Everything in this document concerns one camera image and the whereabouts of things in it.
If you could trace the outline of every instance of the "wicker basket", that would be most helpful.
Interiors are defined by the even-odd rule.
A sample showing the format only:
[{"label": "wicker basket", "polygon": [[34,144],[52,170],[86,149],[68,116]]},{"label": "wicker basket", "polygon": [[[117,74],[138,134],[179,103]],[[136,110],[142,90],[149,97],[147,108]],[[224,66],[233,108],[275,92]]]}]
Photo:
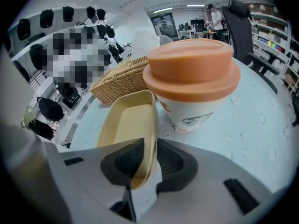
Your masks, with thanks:
[{"label": "wicker basket", "polygon": [[103,104],[112,104],[123,95],[147,90],[142,72],[148,63],[145,56],[133,61],[126,59],[103,75],[89,91]]}]

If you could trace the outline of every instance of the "man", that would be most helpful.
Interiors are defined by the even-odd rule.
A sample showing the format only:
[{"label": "man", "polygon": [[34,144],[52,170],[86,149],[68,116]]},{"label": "man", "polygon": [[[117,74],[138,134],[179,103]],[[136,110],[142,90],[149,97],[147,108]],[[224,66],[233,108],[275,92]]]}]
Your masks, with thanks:
[{"label": "man", "polygon": [[213,20],[213,22],[212,21],[209,22],[210,24],[213,23],[210,26],[212,26],[212,28],[214,28],[216,32],[216,34],[214,34],[213,39],[222,41],[223,26],[221,24],[221,20],[222,20],[221,13],[217,11],[213,6],[213,4],[211,3],[207,6],[207,9],[211,11],[211,16]]}]

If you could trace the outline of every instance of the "tabletop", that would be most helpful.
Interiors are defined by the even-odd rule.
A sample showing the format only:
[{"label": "tabletop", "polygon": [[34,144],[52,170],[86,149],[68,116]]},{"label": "tabletop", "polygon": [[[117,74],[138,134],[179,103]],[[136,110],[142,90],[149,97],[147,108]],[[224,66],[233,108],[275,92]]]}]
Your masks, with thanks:
[{"label": "tabletop", "polygon": [[[298,160],[298,137],[273,90],[252,69],[241,70],[237,89],[198,129],[180,133],[156,102],[160,138],[226,156],[259,179],[271,192],[290,183]],[[95,148],[110,106],[95,99],[80,121],[71,150]]]}]

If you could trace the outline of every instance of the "orange lid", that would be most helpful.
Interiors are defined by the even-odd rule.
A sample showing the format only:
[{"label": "orange lid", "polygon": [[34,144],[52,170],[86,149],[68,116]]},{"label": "orange lid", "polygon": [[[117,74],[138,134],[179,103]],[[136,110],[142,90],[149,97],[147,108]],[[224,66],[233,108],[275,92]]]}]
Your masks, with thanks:
[{"label": "orange lid", "polygon": [[180,83],[211,81],[229,72],[232,48],[209,39],[182,40],[152,50],[147,59],[158,79]]},{"label": "orange lid", "polygon": [[232,48],[208,39],[183,40],[152,50],[143,79],[155,94],[183,102],[207,102],[232,93],[241,78]]}]

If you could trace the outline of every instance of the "fluorescent light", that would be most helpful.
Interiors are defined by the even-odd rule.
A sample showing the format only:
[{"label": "fluorescent light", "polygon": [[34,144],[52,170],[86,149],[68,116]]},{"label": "fluorescent light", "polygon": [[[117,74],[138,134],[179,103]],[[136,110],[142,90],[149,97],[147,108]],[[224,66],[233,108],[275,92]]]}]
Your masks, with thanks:
[{"label": "fluorescent light", "polygon": [[187,7],[204,7],[205,5],[187,5]]},{"label": "fluorescent light", "polygon": [[158,11],[154,11],[154,13],[159,13],[159,12],[163,12],[163,11],[167,11],[167,10],[172,10],[172,7],[161,9],[161,10],[158,10]]}]

